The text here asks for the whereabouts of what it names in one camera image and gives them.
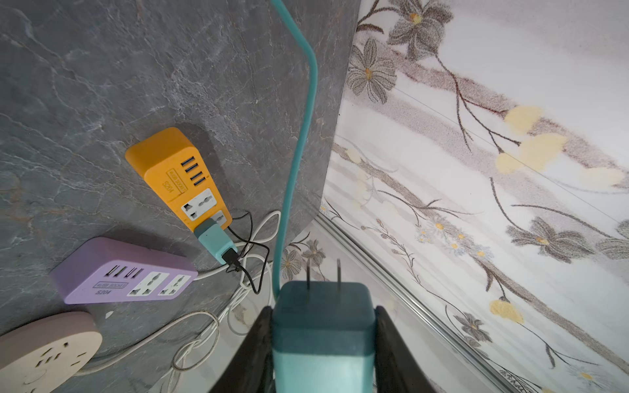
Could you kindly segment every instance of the coiled white cable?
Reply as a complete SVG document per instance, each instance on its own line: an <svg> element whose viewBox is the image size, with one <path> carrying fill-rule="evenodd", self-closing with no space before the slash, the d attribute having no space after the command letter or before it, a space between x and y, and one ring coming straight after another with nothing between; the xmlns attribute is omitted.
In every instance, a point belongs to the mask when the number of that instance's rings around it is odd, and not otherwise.
<svg viewBox="0 0 629 393"><path fill-rule="evenodd" d="M263 239L256 239L255 237L258 235L258 233L260 232L260 230L262 229L262 227L264 226L264 224L266 224L271 218L273 218L274 216L277 216L277 226L275 228L275 231L273 232L273 234L269 237L263 238ZM255 241L256 243L267 243L268 241L271 241L275 238L275 236L277 235L277 230L279 228L279 219L281 216L281 212L279 210L275 210L269 214L266 215L266 217L264 219L262 219L262 222L260 222L260 224L258 224L258 226L255 228L255 230L252 233L252 237L250 239L250 241ZM249 251L249 249L251 249L251 247L253 247L253 244L251 243L247 243L244 241L239 241L238 243L235 243L236 247L241 247L244 246L245 247L245 256L241 259L241 264L243 267L246 267L247 265L247 259L249 258L256 258L259 259L261 261L264 261L264 257L259 255L259 254L255 254L255 253L247 253ZM268 281L269 281L269 299L267 301L267 304L270 304L270 300L272 297L272 282L271 282L271 274L269 272L269 269L271 268L272 263L268 263L267 267L265 268L265 270L268 272L267 277L268 277ZM210 277L212 275L218 274L220 272L223 272L227 269L227 265L221 266L218 269L214 269L211 270L209 272L205 272L205 273L201 273L199 274L194 280L203 280L207 277ZM262 272L260 272L259 274L257 274L253 279L259 279L260 276L262 275ZM152 335L146 337L144 340L140 341L137 344L134 344L132 346L130 346L129 348L125 349L124 351L122 351L121 353L119 353L118 355L114 356L113 358L107 360L106 362L103 362L97 366L94 367L90 367L90 368L85 368L82 370L79 370L78 372L76 372L76 374L74 374L75 377L80 377L82 375L89 375L89 374L93 374L95 372L101 371L111 365L114 365L116 363L118 363L120 360L124 359L125 357L127 357L128 355L131 355L133 352L137 351L138 349L140 349L141 347L143 347L144 345L146 345L147 343L149 343L150 341L152 341L154 338L158 337L159 335L161 335L163 332L167 331L168 329L170 329L171 327L175 326L177 323L183 321L186 318L189 318L191 316L195 316L195 315L207 315L212 319L212 322L210 322L205 329L202 330L202 332L200 332L197 337L195 337L195 339L188 341L187 343L183 344L178 350L177 352L175 352L175 355L173 356L173 359L170 363L170 369L167 371L166 375L169 376L168 378L168 382L163 386L166 386L166 393L172 393L173 390L175 390L175 388L177 387L177 383L179 382L179 379L177 378L177 380L175 381L175 384L172 385L173 380L175 378L175 376L178 376L180 373L182 372L186 372L186 371L190 371L190 370L194 370L195 368L199 367L201 364L203 364L203 362L205 362L214 352L214 349L216 348L216 344L218 343L218 337L219 337L219 326L220 323L222 322L222 320L224 320L226 317L229 316L229 313L231 312L232 309L234 309L237 305L239 305L246 297L247 295L249 295L249 292L252 291L251 288L251 284L249 281L245 282L245 274L241 273L240 276L240 280L238 281L238 289L233 293L233 295L231 296L230 302L227 304L227 306L219 313L218 317L216 317L214 314L209 313L207 311L194 311L193 313L189 313L186 315L183 315L177 319L175 319L174 321L169 322L168 324L166 324L163 328L159 329L158 331L156 331L155 333L153 333ZM239 333L236 332L232 329L232 331L234 332L234 334L238 335L238 336L246 336L246 333ZM190 352L195 349L195 348L199 348L200 346L203 346L210 337L212 337L212 335L216 333L216 336L214 337L214 342L212 344L212 347L209 349L209 351L198 361L195 362L193 365L189 366L189 367L185 367L185 362L186 362L186 358L188 356L188 354L190 354Z"/></svg>

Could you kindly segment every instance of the white power strip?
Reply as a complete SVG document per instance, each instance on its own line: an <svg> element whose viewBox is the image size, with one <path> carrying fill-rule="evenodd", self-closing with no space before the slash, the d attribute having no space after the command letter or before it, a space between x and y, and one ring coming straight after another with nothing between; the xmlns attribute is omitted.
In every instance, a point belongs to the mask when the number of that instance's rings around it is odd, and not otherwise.
<svg viewBox="0 0 629 393"><path fill-rule="evenodd" d="M50 393L94 356L103 337L83 312L53 315L0 337L0 390Z"/></svg>

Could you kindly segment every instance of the metal prong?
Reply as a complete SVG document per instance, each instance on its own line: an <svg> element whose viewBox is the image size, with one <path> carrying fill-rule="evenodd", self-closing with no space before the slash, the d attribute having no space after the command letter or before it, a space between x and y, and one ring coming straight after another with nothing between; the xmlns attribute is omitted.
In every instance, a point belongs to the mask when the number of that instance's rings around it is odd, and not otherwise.
<svg viewBox="0 0 629 393"><path fill-rule="evenodd" d="M338 289L341 289L341 258L337 258L337 281Z"/></svg>
<svg viewBox="0 0 629 393"><path fill-rule="evenodd" d="M306 262L306 288L310 291L310 259Z"/></svg>

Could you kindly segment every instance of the marble tabletop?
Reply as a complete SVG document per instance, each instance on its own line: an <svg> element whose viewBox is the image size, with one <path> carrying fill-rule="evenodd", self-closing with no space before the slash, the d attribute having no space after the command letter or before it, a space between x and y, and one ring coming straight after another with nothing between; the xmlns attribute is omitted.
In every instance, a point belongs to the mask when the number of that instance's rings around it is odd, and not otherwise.
<svg viewBox="0 0 629 393"><path fill-rule="evenodd" d="M359 0L286 3L320 67L292 239L320 205ZM86 310L103 334L101 357L185 313L218 312L235 274L172 301L97 306L65 305L47 275L95 236L217 267L124 158L166 127L200 150L234 215L248 209L258 222L281 208L308 66L275 10L262 0L1 0L0 9L0 334ZM242 221L233 227L244 234ZM145 392L206 323L190 318L56 392Z"/></svg>

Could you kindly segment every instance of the outlet hole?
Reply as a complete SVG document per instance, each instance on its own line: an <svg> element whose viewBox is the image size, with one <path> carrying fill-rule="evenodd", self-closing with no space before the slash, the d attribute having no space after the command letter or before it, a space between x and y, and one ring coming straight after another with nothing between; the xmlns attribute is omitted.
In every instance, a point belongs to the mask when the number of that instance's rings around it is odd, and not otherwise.
<svg viewBox="0 0 629 393"><path fill-rule="evenodd" d="M120 271L118 271L118 273L114 274L114 277L117 277L120 275L120 273L124 272L126 269L126 266L124 266L122 269L120 269Z"/></svg>
<svg viewBox="0 0 629 393"><path fill-rule="evenodd" d="M127 274L125 274L125 278L129 277L136 270L138 270L138 268L136 268L136 267L134 267L133 269L129 270L129 272Z"/></svg>
<svg viewBox="0 0 629 393"><path fill-rule="evenodd" d="M110 270L110 271L109 271L109 272L105 275L105 277L110 276L110 275L111 275L113 272L115 272L115 271L116 271L119 267L120 267L120 265L116 265L116 266L114 266L114 267L113 267L113 269L111 269L111 270Z"/></svg>
<svg viewBox="0 0 629 393"><path fill-rule="evenodd" d="M188 169L186 169L186 172L190 172L192 169L195 169L195 168L196 168L196 167L198 167L198 166L199 166L199 164L198 164L198 163L196 163L196 164L194 164L193 166L191 166L191 167L189 167Z"/></svg>
<svg viewBox="0 0 629 393"><path fill-rule="evenodd" d="M194 161L194 157L190 157L190 158L188 158L186 161L183 161L183 162L181 163L181 166L182 166L182 167L185 167L187 163L190 163L190 162L192 162L192 161Z"/></svg>

